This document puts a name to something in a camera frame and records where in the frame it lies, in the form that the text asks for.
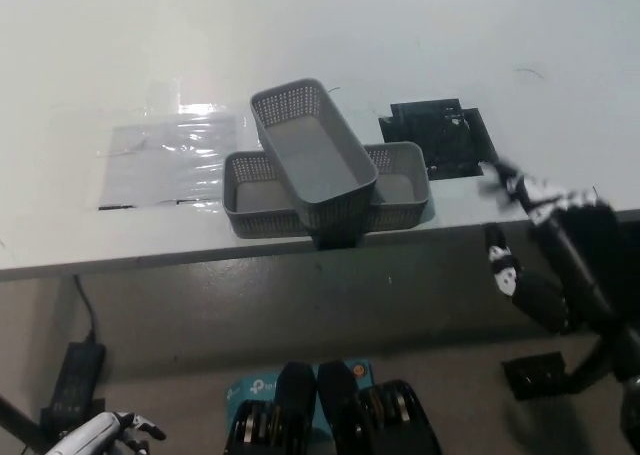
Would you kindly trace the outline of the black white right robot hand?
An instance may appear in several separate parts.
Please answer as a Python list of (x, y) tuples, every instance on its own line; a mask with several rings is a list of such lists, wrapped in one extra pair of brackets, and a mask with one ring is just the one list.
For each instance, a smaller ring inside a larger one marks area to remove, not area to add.
[(529, 220), (530, 235), (558, 280), (523, 266), (495, 223), (484, 227), (498, 290), (551, 333), (582, 324), (599, 334), (639, 314), (639, 251), (595, 189), (570, 190), (496, 161), (492, 192), (503, 192)]

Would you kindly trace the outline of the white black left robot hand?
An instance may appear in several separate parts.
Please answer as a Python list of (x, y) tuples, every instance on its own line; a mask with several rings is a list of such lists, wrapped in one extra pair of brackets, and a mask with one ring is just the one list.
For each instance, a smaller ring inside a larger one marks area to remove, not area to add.
[(122, 454), (122, 447), (133, 454), (150, 454), (149, 441), (137, 439), (135, 432), (158, 441), (167, 438), (164, 431), (141, 415), (104, 411), (69, 432), (46, 455)]

